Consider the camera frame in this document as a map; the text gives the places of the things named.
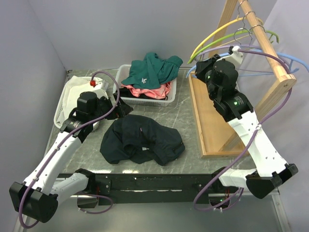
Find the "green hanger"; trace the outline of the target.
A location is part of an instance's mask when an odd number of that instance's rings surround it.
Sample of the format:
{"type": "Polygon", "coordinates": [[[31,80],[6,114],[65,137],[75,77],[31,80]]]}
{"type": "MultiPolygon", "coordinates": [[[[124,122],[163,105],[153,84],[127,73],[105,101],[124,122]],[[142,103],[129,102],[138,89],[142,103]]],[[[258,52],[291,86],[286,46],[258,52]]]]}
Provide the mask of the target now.
{"type": "MultiPolygon", "coordinates": [[[[246,33],[246,32],[247,32],[246,30],[239,30],[239,31],[237,31],[237,32],[235,32],[235,33],[231,33],[231,34],[228,34],[228,35],[226,35],[226,36],[224,36],[224,37],[221,37],[221,38],[219,38],[219,39],[213,41],[212,43],[209,43],[208,45],[202,47],[200,50],[196,51],[196,52],[193,54],[193,56],[188,60],[188,64],[192,63],[193,60],[195,59],[195,57],[197,57],[200,53],[202,53],[203,51],[207,50],[208,48],[210,48],[210,47],[213,47],[213,48],[214,48],[215,45],[216,45],[216,44],[219,44],[221,41],[223,41],[223,40],[225,40],[225,39],[228,39],[228,38],[231,38],[231,37],[234,37],[235,35],[244,34],[244,33],[246,33]]],[[[272,32],[272,31],[269,31],[269,30],[266,30],[266,33],[270,34],[269,40],[270,40],[273,36],[275,36],[275,37],[276,37],[276,43],[279,43],[279,36],[278,36],[278,34],[272,32]]]]}

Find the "pink garment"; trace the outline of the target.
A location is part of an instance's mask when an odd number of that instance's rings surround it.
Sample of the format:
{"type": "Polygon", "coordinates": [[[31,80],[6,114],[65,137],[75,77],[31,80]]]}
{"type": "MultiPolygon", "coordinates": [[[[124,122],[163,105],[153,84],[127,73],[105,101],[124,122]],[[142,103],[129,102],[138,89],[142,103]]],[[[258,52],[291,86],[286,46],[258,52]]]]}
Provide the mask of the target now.
{"type": "Polygon", "coordinates": [[[139,99],[167,100],[171,91],[171,82],[162,84],[157,89],[140,89],[132,85],[121,85],[120,96],[139,99]]]}

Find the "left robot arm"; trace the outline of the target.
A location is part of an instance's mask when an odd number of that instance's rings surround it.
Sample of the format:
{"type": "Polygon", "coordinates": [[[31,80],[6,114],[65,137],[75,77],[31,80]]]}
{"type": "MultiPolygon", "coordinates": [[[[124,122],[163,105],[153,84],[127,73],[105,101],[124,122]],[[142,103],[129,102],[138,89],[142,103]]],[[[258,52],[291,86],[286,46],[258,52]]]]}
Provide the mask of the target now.
{"type": "Polygon", "coordinates": [[[108,97],[87,91],[80,94],[76,106],[63,122],[51,149],[40,164],[22,183],[13,182],[9,194],[20,223],[26,215],[37,222],[46,223],[55,214],[58,206],[78,192],[98,193],[96,175],[79,169],[69,178],[56,184],[64,165],[93,131],[100,120],[123,118],[132,112],[132,107],[114,94],[115,104],[108,97]]]}

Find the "yellow hanger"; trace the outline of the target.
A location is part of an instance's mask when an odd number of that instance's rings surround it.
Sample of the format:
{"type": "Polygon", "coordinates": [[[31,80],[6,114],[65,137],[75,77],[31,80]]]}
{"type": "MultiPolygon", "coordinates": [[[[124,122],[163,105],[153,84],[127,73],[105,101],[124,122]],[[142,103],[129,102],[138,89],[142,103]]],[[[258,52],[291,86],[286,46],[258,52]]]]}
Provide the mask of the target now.
{"type": "Polygon", "coordinates": [[[201,48],[202,45],[203,45],[205,42],[207,42],[212,36],[216,35],[216,34],[217,34],[218,32],[220,32],[221,30],[223,30],[223,29],[229,27],[230,25],[232,25],[232,24],[234,24],[234,23],[236,23],[236,22],[239,22],[239,21],[241,21],[241,20],[243,20],[243,19],[244,19],[244,17],[236,18],[236,19],[234,19],[234,20],[232,20],[232,21],[229,21],[229,22],[225,23],[224,25],[220,26],[219,28],[217,28],[217,29],[216,29],[215,31],[213,31],[210,35],[208,35],[208,36],[207,36],[207,37],[194,49],[194,51],[192,52],[190,58],[193,58],[193,55],[197,52],[197,50],[198,50],[199,48],[201,48]]]}

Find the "teal garment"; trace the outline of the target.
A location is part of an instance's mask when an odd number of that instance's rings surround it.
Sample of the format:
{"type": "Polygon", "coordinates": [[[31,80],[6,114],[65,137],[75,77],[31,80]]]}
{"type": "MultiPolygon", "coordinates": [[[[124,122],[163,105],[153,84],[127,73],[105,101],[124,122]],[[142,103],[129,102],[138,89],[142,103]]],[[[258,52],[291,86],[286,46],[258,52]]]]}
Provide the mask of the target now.
{"type": "Polygon", "coordinates": [[[129,75],[121,83],[139,89],[157,89],[178,76],[183,60],[178,56],[162,59],[157,53],[147,53],[143,60],[131,62],[129,75]]]}

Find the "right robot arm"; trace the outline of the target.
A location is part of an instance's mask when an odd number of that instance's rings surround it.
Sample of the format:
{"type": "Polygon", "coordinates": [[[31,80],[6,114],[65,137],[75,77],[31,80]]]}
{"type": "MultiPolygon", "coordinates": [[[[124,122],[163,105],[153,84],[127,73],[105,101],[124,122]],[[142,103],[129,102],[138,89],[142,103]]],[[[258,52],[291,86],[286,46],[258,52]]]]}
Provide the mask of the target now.
{"type": "Polygon", "coordinates": [[[236,66],[241,62],[241,59],[230,61],[229,57],[222,58],[216,54],[206,61],[197,62],[195,75],[206,84],[215,110],[242,140],[245,145],[243,151],[249,152],[255,168],[239,170],[223,167],[198,196],[210,186],[218,193],[227,187],[237,187],[248,189],[256,198],[262,199],[298,173],[297,166],[289,164],[273,146],[262,128],[264,121],[258,121],[248,98],[236,89],[239,76],[236,66]]]}

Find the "wooden hanger rack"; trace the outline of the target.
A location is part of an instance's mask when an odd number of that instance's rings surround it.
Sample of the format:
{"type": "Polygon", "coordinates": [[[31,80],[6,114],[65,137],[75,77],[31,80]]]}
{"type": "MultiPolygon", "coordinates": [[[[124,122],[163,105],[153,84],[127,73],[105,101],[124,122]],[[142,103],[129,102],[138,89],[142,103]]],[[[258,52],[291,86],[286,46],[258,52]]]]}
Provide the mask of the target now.
{"type": "MultiPolygon", "coordinates": [[[[232,21],[231,17],[236,6],[242,8],[244,18],[248,20],[252,27],[262,51],[273,56],[276,55],[261,26],[262,21],[256,17],[247,0],[227,0],[218,28],[232,21]]],[[[223,37],[226,30],[227,28],[221,30],[211,38],[217,40],[223,37]]],[[[270,58],[267,61],[274,71],[276,81],[255,107],[258,119],[264,118],[296,83],[296,78],[292,74],[288,74],[283,65],[270,58]]],[[[238,155],[243,150],[244,145],[232,128],[216,112],[212,101],[206,97],[207,89],[193,77],[193,72],[189,75],[189,86],[202,158],[238,155]]]]}

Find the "white laundry basket with clothes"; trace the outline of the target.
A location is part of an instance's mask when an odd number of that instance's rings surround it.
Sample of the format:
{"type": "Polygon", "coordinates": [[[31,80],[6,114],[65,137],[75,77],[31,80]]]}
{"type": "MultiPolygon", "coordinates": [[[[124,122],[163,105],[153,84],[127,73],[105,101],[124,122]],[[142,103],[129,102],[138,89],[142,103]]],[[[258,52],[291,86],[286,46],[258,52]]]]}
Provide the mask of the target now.
{"type": "MultiPolygon", "coordinates": [[[[130,67],[131,67],[130,64],[124,64],[119,67],[115,77],[118,86],[120,86],[121,82],[128,77],[130,67]]],[[[172,103],[175,100],[176,90],[177,90],[177,79],[174,79],[171,82],[171,90],[167,95],[168,97],[167,100],[141,99],[141,98],[128,98],[128,97],[121,97],[121,99],[126,104],[167,107],[170,103],[172,103]]]]}

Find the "blue hanger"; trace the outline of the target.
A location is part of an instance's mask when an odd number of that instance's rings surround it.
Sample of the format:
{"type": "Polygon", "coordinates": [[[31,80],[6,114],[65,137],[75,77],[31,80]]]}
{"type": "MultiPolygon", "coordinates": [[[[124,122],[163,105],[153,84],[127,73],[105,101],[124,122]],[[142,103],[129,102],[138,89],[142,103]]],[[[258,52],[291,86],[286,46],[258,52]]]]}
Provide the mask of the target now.
{"type": "MultiPolygon", "coordinates": [[[[222,54],[219,54],[219,55],[220,55],[221,57],[225,57],[225,56],[228,56],[228,53],[222,53],[222,54]]],[[[292,64],[293,64],[294,61],[297,62],[297,63],[299,63],[299,64],[301,64],[302,66],[304,66],[305,69],[309,72],[309,65],[306,64],[304,61],[298,59],[298,58],[295,58],[295,57],[293,57],[293,56],[291,56],[291,55],[284,54],[284,53],[279,53],[279,58],[288,58],[288,59],[291,60],[291,61],[290,61],[290,64],[289,64],[289,70],[290,70],[290,72],[291,72],[292,74],[295,73],[295,72],[297,72],[297,71],[299,71],[299,68],[295,68],[294,70],[292,70],[292,64]]],[[[195,69],[196,69],[196,65],[193,66],[193,67],[188,71],[188,73],[187,73],[187,75],[186,75],[186,78],[188,78],[189,75],[190,75],[190,73],[191,73],[193,70],[195,70],[195,69]]],[[[272,72],[262,72],[262,71],[251,71],[251,72],[254,72],[254,73],[259,73],[259,72],[260,72],[260,74],[242,74],[242,75],[240,75],[240,76],[261,76],[261,75],[271,75],[271,74],[272,74],[272,72]]]]}

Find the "purple hanger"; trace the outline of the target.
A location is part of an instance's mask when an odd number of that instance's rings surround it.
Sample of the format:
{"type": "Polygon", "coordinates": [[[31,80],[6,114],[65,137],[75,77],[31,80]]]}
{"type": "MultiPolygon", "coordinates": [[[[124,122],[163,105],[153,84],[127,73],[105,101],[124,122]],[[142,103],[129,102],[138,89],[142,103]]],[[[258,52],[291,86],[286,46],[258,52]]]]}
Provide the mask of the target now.
{"type": "MultiPolygon", "coordinates": [[[[204,50],[203,52],[199,53],[199,54],[196,56],[196,58],[199,57],[199,56],[203,56],[204,54],[207,54],[207,53],[209,53],[209,52],[211,52],[211,51],[226,49],[226,48],[229,48],[229,47],[230,47],[230,45],[223,45],[223,46],[219,46],[219,47],[215,47],[215,48],[206,49],[206,50],[204,50]]],[[[256,50],[260,50],[260,51],[262,50],[261,47],[256,46],[256,45],[244,44],[244,45],[241,45],[241,47],[252,48],[252,49],[256,49],[256,50]]],[[[280,53],[280,52],[278,52],[277,55],[278,55],[279,57],[284,57],[284,58],[287,57],[287,54],[280,53]]]]}

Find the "dark navy shorts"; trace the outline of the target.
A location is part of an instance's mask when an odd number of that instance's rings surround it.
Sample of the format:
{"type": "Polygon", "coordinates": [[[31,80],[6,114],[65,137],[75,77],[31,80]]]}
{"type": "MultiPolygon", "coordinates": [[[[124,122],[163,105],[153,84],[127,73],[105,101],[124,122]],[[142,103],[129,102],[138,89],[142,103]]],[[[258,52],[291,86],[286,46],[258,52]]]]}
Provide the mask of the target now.
{"type": "Polygon", "coordinates": [[[165,166],[185,151],[185,145],[176,129],[162,126],[149,117],[127,115],[107,129],[99,151],[109,164],[154,160],[165,166]]]}

